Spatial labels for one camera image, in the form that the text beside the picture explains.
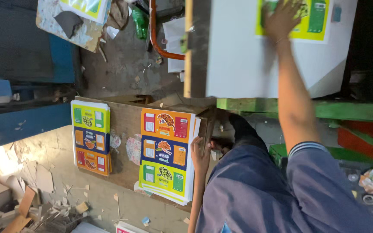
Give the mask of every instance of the wooden plank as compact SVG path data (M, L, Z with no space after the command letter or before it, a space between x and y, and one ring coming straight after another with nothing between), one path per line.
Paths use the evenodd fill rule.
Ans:
M20 232L29 222L31 218L25 218L23 215L18 215L3 231L2 233L16 233Z
M94 172L90 172L85 169L79 169L80 172L93 175L99 179L103 179L108 182L122 186L124 188L133 190L134 184L139 180L139 166L128 159L126 152L127 139L129 137L135 137L135 134L141 133L141 113L143 107L155 109L162 108L136 103L115 103L83 97L76 97L76 100L108 104L108 106L110 107L110 129L115 130L116 134L121 137L122 141L121 145L118 147L119 154L116 153L115 150L111 150L111 162L113 172L108 177L96 174ZM185 105L177 105L174 107L174 109L169 107L165 108L165 110L179 111L188 109L185 107ZM209 142L213 130L214 120L211 119L210 124L207 123L209 121L209 117L211 116L210 110L204 111L203 108L189 109L189 112L200 114L197 115L201 118L199 136L204 137L206 142ZM204 151L204 145L204 143L201 145L202 151ZM191 212L191 202L186 206L181 206L158 195L152 195L151 197L153 199L162 201L166 204L170 204L176 208L182 209L187 212Z
M208 43L210 35L211 1L185 2L185 30L188 33L188 51L185 54L184 97L206 97Z
M35 192L30 187L25 187L25 193L22 197L22 201L19 204L18 212L24 218L28 215L28 210L30 209L32 200L34 199Z
M314 104L318 118L373 122L370 103L314 101ZM239 113L278 114L277 99L217 99L217 107Z

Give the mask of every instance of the paper scrap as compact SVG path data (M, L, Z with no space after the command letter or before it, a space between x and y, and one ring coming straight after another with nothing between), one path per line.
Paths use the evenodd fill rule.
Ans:
M145 217L142 219L142 223L145 224L145 223L148 223L150 221L150 219L148 217Z
M211 157L213 158L214 161L217 161L217 152L211 150Z
M126 152L130 161L136 165L141 164L141 147L142 143L132 137L129 137L126 141Z

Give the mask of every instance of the red metal frame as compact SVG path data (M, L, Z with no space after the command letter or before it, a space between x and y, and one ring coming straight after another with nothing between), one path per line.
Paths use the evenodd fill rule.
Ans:
M149 24L150 24L150 42L153 48L162 56L171 59L185 60L185 55L173 54L163 50L156 42L156 0L149 0Z

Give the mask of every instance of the green metal frame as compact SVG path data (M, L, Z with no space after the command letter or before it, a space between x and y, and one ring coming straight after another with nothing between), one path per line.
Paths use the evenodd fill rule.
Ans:
M373 122L373 104L358 102L314 101L316 117ZM217 99L217 108L238 114L246 112L265 117L278 117L277 99Z
M344 148L326 147L330 154L338 160L348 160L356 162L367 162L373 164L373 159L359 152L347 150ZM287 157L286 144L276 144L270 146L270 155L273 157L276 166L281 167L281 159Z

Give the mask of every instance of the concrete floor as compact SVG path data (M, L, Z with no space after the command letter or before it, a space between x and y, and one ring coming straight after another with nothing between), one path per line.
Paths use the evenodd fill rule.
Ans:
M188 225L183 222L189 213L181 211L173 206L143 196L134 191L121 188L116 184L106 182L94 176L79 172L73 161L72 127L65 126L56 130L45 132L16 142L17 151L23 151L22 156L26 161L36 160L45 168L50 169L53 176L55 193L42 193L43 203L63 200L65 185L73 185L67 195L69 204L80 204L85 200L83 192L88 193L90 204L89 216L85 221L92 223L109 232L116 232L112 220L118 219L118 204L113 198L119 196L119 209L121 219L125 222L145 229L150 233L182 233L187 232ZM12 143L0 147L0 179L4 182L10 175L22 176L22 164L11 160ZM121 145L118 150L125 150ZM76 187L90 186L90 190L73 189ZM150 218L149 227L145 228L141 220Z

